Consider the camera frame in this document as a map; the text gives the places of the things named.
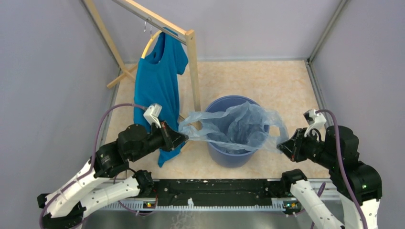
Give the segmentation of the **light blue trash bag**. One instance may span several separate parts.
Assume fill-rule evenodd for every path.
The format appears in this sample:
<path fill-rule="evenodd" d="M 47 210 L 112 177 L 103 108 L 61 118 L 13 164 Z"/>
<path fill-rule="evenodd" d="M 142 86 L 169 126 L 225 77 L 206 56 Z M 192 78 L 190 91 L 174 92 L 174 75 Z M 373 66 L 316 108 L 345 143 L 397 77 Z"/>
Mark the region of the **light blue trash bag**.
<path fill-rule="evenodd" d="M 276 110 L 249 102 L 225 111 L 191 112 L 179 123 L 179 132 L 231 155 L 259 149 L 277 152 L 277 144 L 288 140 L 287 127 Z"/>

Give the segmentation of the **blue plastic trash bin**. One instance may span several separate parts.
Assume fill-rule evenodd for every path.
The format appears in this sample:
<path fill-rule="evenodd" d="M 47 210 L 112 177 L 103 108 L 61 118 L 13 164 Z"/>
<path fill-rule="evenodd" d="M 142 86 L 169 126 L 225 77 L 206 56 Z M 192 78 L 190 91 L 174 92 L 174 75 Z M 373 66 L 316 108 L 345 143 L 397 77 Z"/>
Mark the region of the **blue plastic trash bin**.
<path fill-rule="evenodd" d="M 221 166 L 244 165 L 269 139 L 270 118 L 255 101 L 239 95 L 221 97 L 201 121 L 212 159 Z"/>

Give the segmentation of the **wooden clothes rack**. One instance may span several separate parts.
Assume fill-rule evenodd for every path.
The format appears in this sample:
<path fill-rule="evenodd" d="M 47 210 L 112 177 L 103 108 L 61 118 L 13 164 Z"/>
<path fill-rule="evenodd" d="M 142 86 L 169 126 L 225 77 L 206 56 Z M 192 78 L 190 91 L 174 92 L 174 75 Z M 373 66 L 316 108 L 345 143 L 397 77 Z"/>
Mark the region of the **wooden clothes rack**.
<path fill-rule="evenodd" d="M 117 0 L 115 2 L 144 21 L 147 17 L 150 17 L 151 25 L 153 27 L 157 28 L 159 31 L 169 34 L 171 37 L 187 46 L 194 109 L 195 111 L 201 111 L 195 31 L 186 31 L 133 0 Z M 131 68 L 126 67 L 113 39 L 110 36 L 110 33 L 108 32 L 107 27 L 102 20 L 102 17 L 97 10 L 95 3 L 92 0 L 84 0 L 83 3 L 121 71 L 119 76 L 107 84 L 107 88 L 113 88 L 125 78 L 135 81 L 135 76 L 132 74 L 132 72 L 137 69 L 138 64 L 131 66 Z"/>

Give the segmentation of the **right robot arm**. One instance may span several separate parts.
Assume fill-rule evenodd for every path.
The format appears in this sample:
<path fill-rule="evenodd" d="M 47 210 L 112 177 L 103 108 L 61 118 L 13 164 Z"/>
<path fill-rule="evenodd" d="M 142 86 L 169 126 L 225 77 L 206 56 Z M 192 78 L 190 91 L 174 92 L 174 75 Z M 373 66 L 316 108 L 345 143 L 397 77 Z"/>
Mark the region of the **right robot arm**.
<path fill-rule="evenodd" d="M 319 140 L 311 131 L 299 128 L 277 148 L 292 162 L 309 159 L 328 169 L 342 202 L 344 221 L 326 215 L 329 210 L 320 198 L 305 190 L 309 182 L 300 169 L 282 173 L 281 193 L 299 200 L 318 228 L 378 228 L 382 179 L 376 169 L 359 160 L 359 138 L 350 128 L 341 125 L 329 126 L 324 140 Z"/>

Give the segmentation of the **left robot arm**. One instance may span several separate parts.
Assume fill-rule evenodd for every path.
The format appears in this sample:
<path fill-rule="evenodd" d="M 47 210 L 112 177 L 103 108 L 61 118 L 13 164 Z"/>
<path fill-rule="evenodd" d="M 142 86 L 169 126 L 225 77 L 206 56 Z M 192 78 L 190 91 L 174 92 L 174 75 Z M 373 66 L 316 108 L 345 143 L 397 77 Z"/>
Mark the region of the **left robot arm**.
<path fill-rule="evenodd" d="M 98 190 L 97 187 L 129 169 L 129 163 L 163 149 L 172 151 L 188 140 L 165 121 L 150 131 L 132 124 L 117 140 L 101 146 L 82 169 L 53 193 L 37 197 L 42 229 L 73 229 L 98 209 L 129 197 L 148 197 L 154 189 L 151 172 L 135 171 L 129 178 Z"/>

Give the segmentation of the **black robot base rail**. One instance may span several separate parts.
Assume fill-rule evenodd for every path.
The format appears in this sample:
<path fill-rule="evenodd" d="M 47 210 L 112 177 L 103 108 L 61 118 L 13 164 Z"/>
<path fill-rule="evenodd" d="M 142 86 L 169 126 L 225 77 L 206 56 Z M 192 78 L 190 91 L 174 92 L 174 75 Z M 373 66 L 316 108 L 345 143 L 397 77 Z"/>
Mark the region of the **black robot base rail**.
<path fill-rule="evenodd" d="M 189 199 L 197 207 L 270 206 L 274 198 L 292 197 L 271 179 L 160 179 L 137 196 L 157 200 L 159 207 L 186 206 Z"/>

